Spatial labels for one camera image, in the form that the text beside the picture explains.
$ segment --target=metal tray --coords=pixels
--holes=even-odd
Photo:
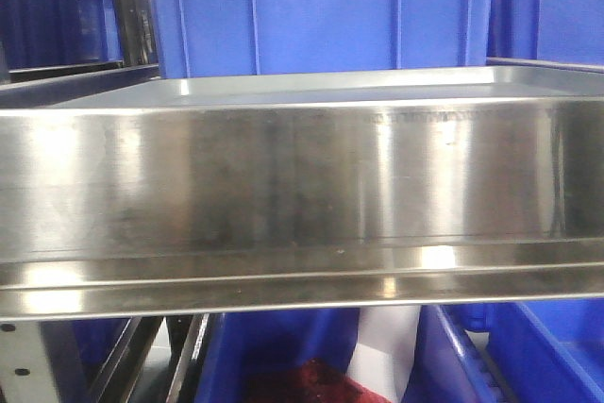
[[[0,318],[603,294],[602,95],[480,67],[2,110]]]

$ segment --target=red object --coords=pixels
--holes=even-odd
[[[318,359],[247,381],[244,403],[390,403]]]

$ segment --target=stainless steel shelf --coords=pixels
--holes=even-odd
[[[0,111],[0,318],[604,294],[603,94],[484,67]]]

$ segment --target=blue plastic bin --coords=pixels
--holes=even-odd
[[[0,0],[9,69],[121,58],[111,0]]]
[[[85,367],[102,365],[115,346],[127,319],[74,320],[72,327],[79,356]]]
[[[497,305],[488,351],[524,403],[604,402],[604,300]]]
[[[449,306],[449,310],[455,313],[464,329],[487,332],[493,325],[495,305],[495,303],[454,304]]]
[[[491,0],[153,0],[166,77],[482,65]]]
[[[463,331],[455,311],[425,306],[403,403],[505,403],[508,400]]]
[[[315,357],[345,371],[358,321],[356,309],[222,315],[195,403],[240,403],[247,376],[292,369]],[[467,335],[446,310],[422,308],[415,365],[403,402],[505,401]]]
[[[489,55],[604,63],[604,0],[493,0]]]

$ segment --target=metal rack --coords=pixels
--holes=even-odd
[[[117,7],[124,64],[154,61],[148,0]],[[94,69],[0,88],[8,403],[127,401],[166,315],[184,402],[210,312],[604,294],[599,68]],[[114,315],[88,383],[64,320]]]

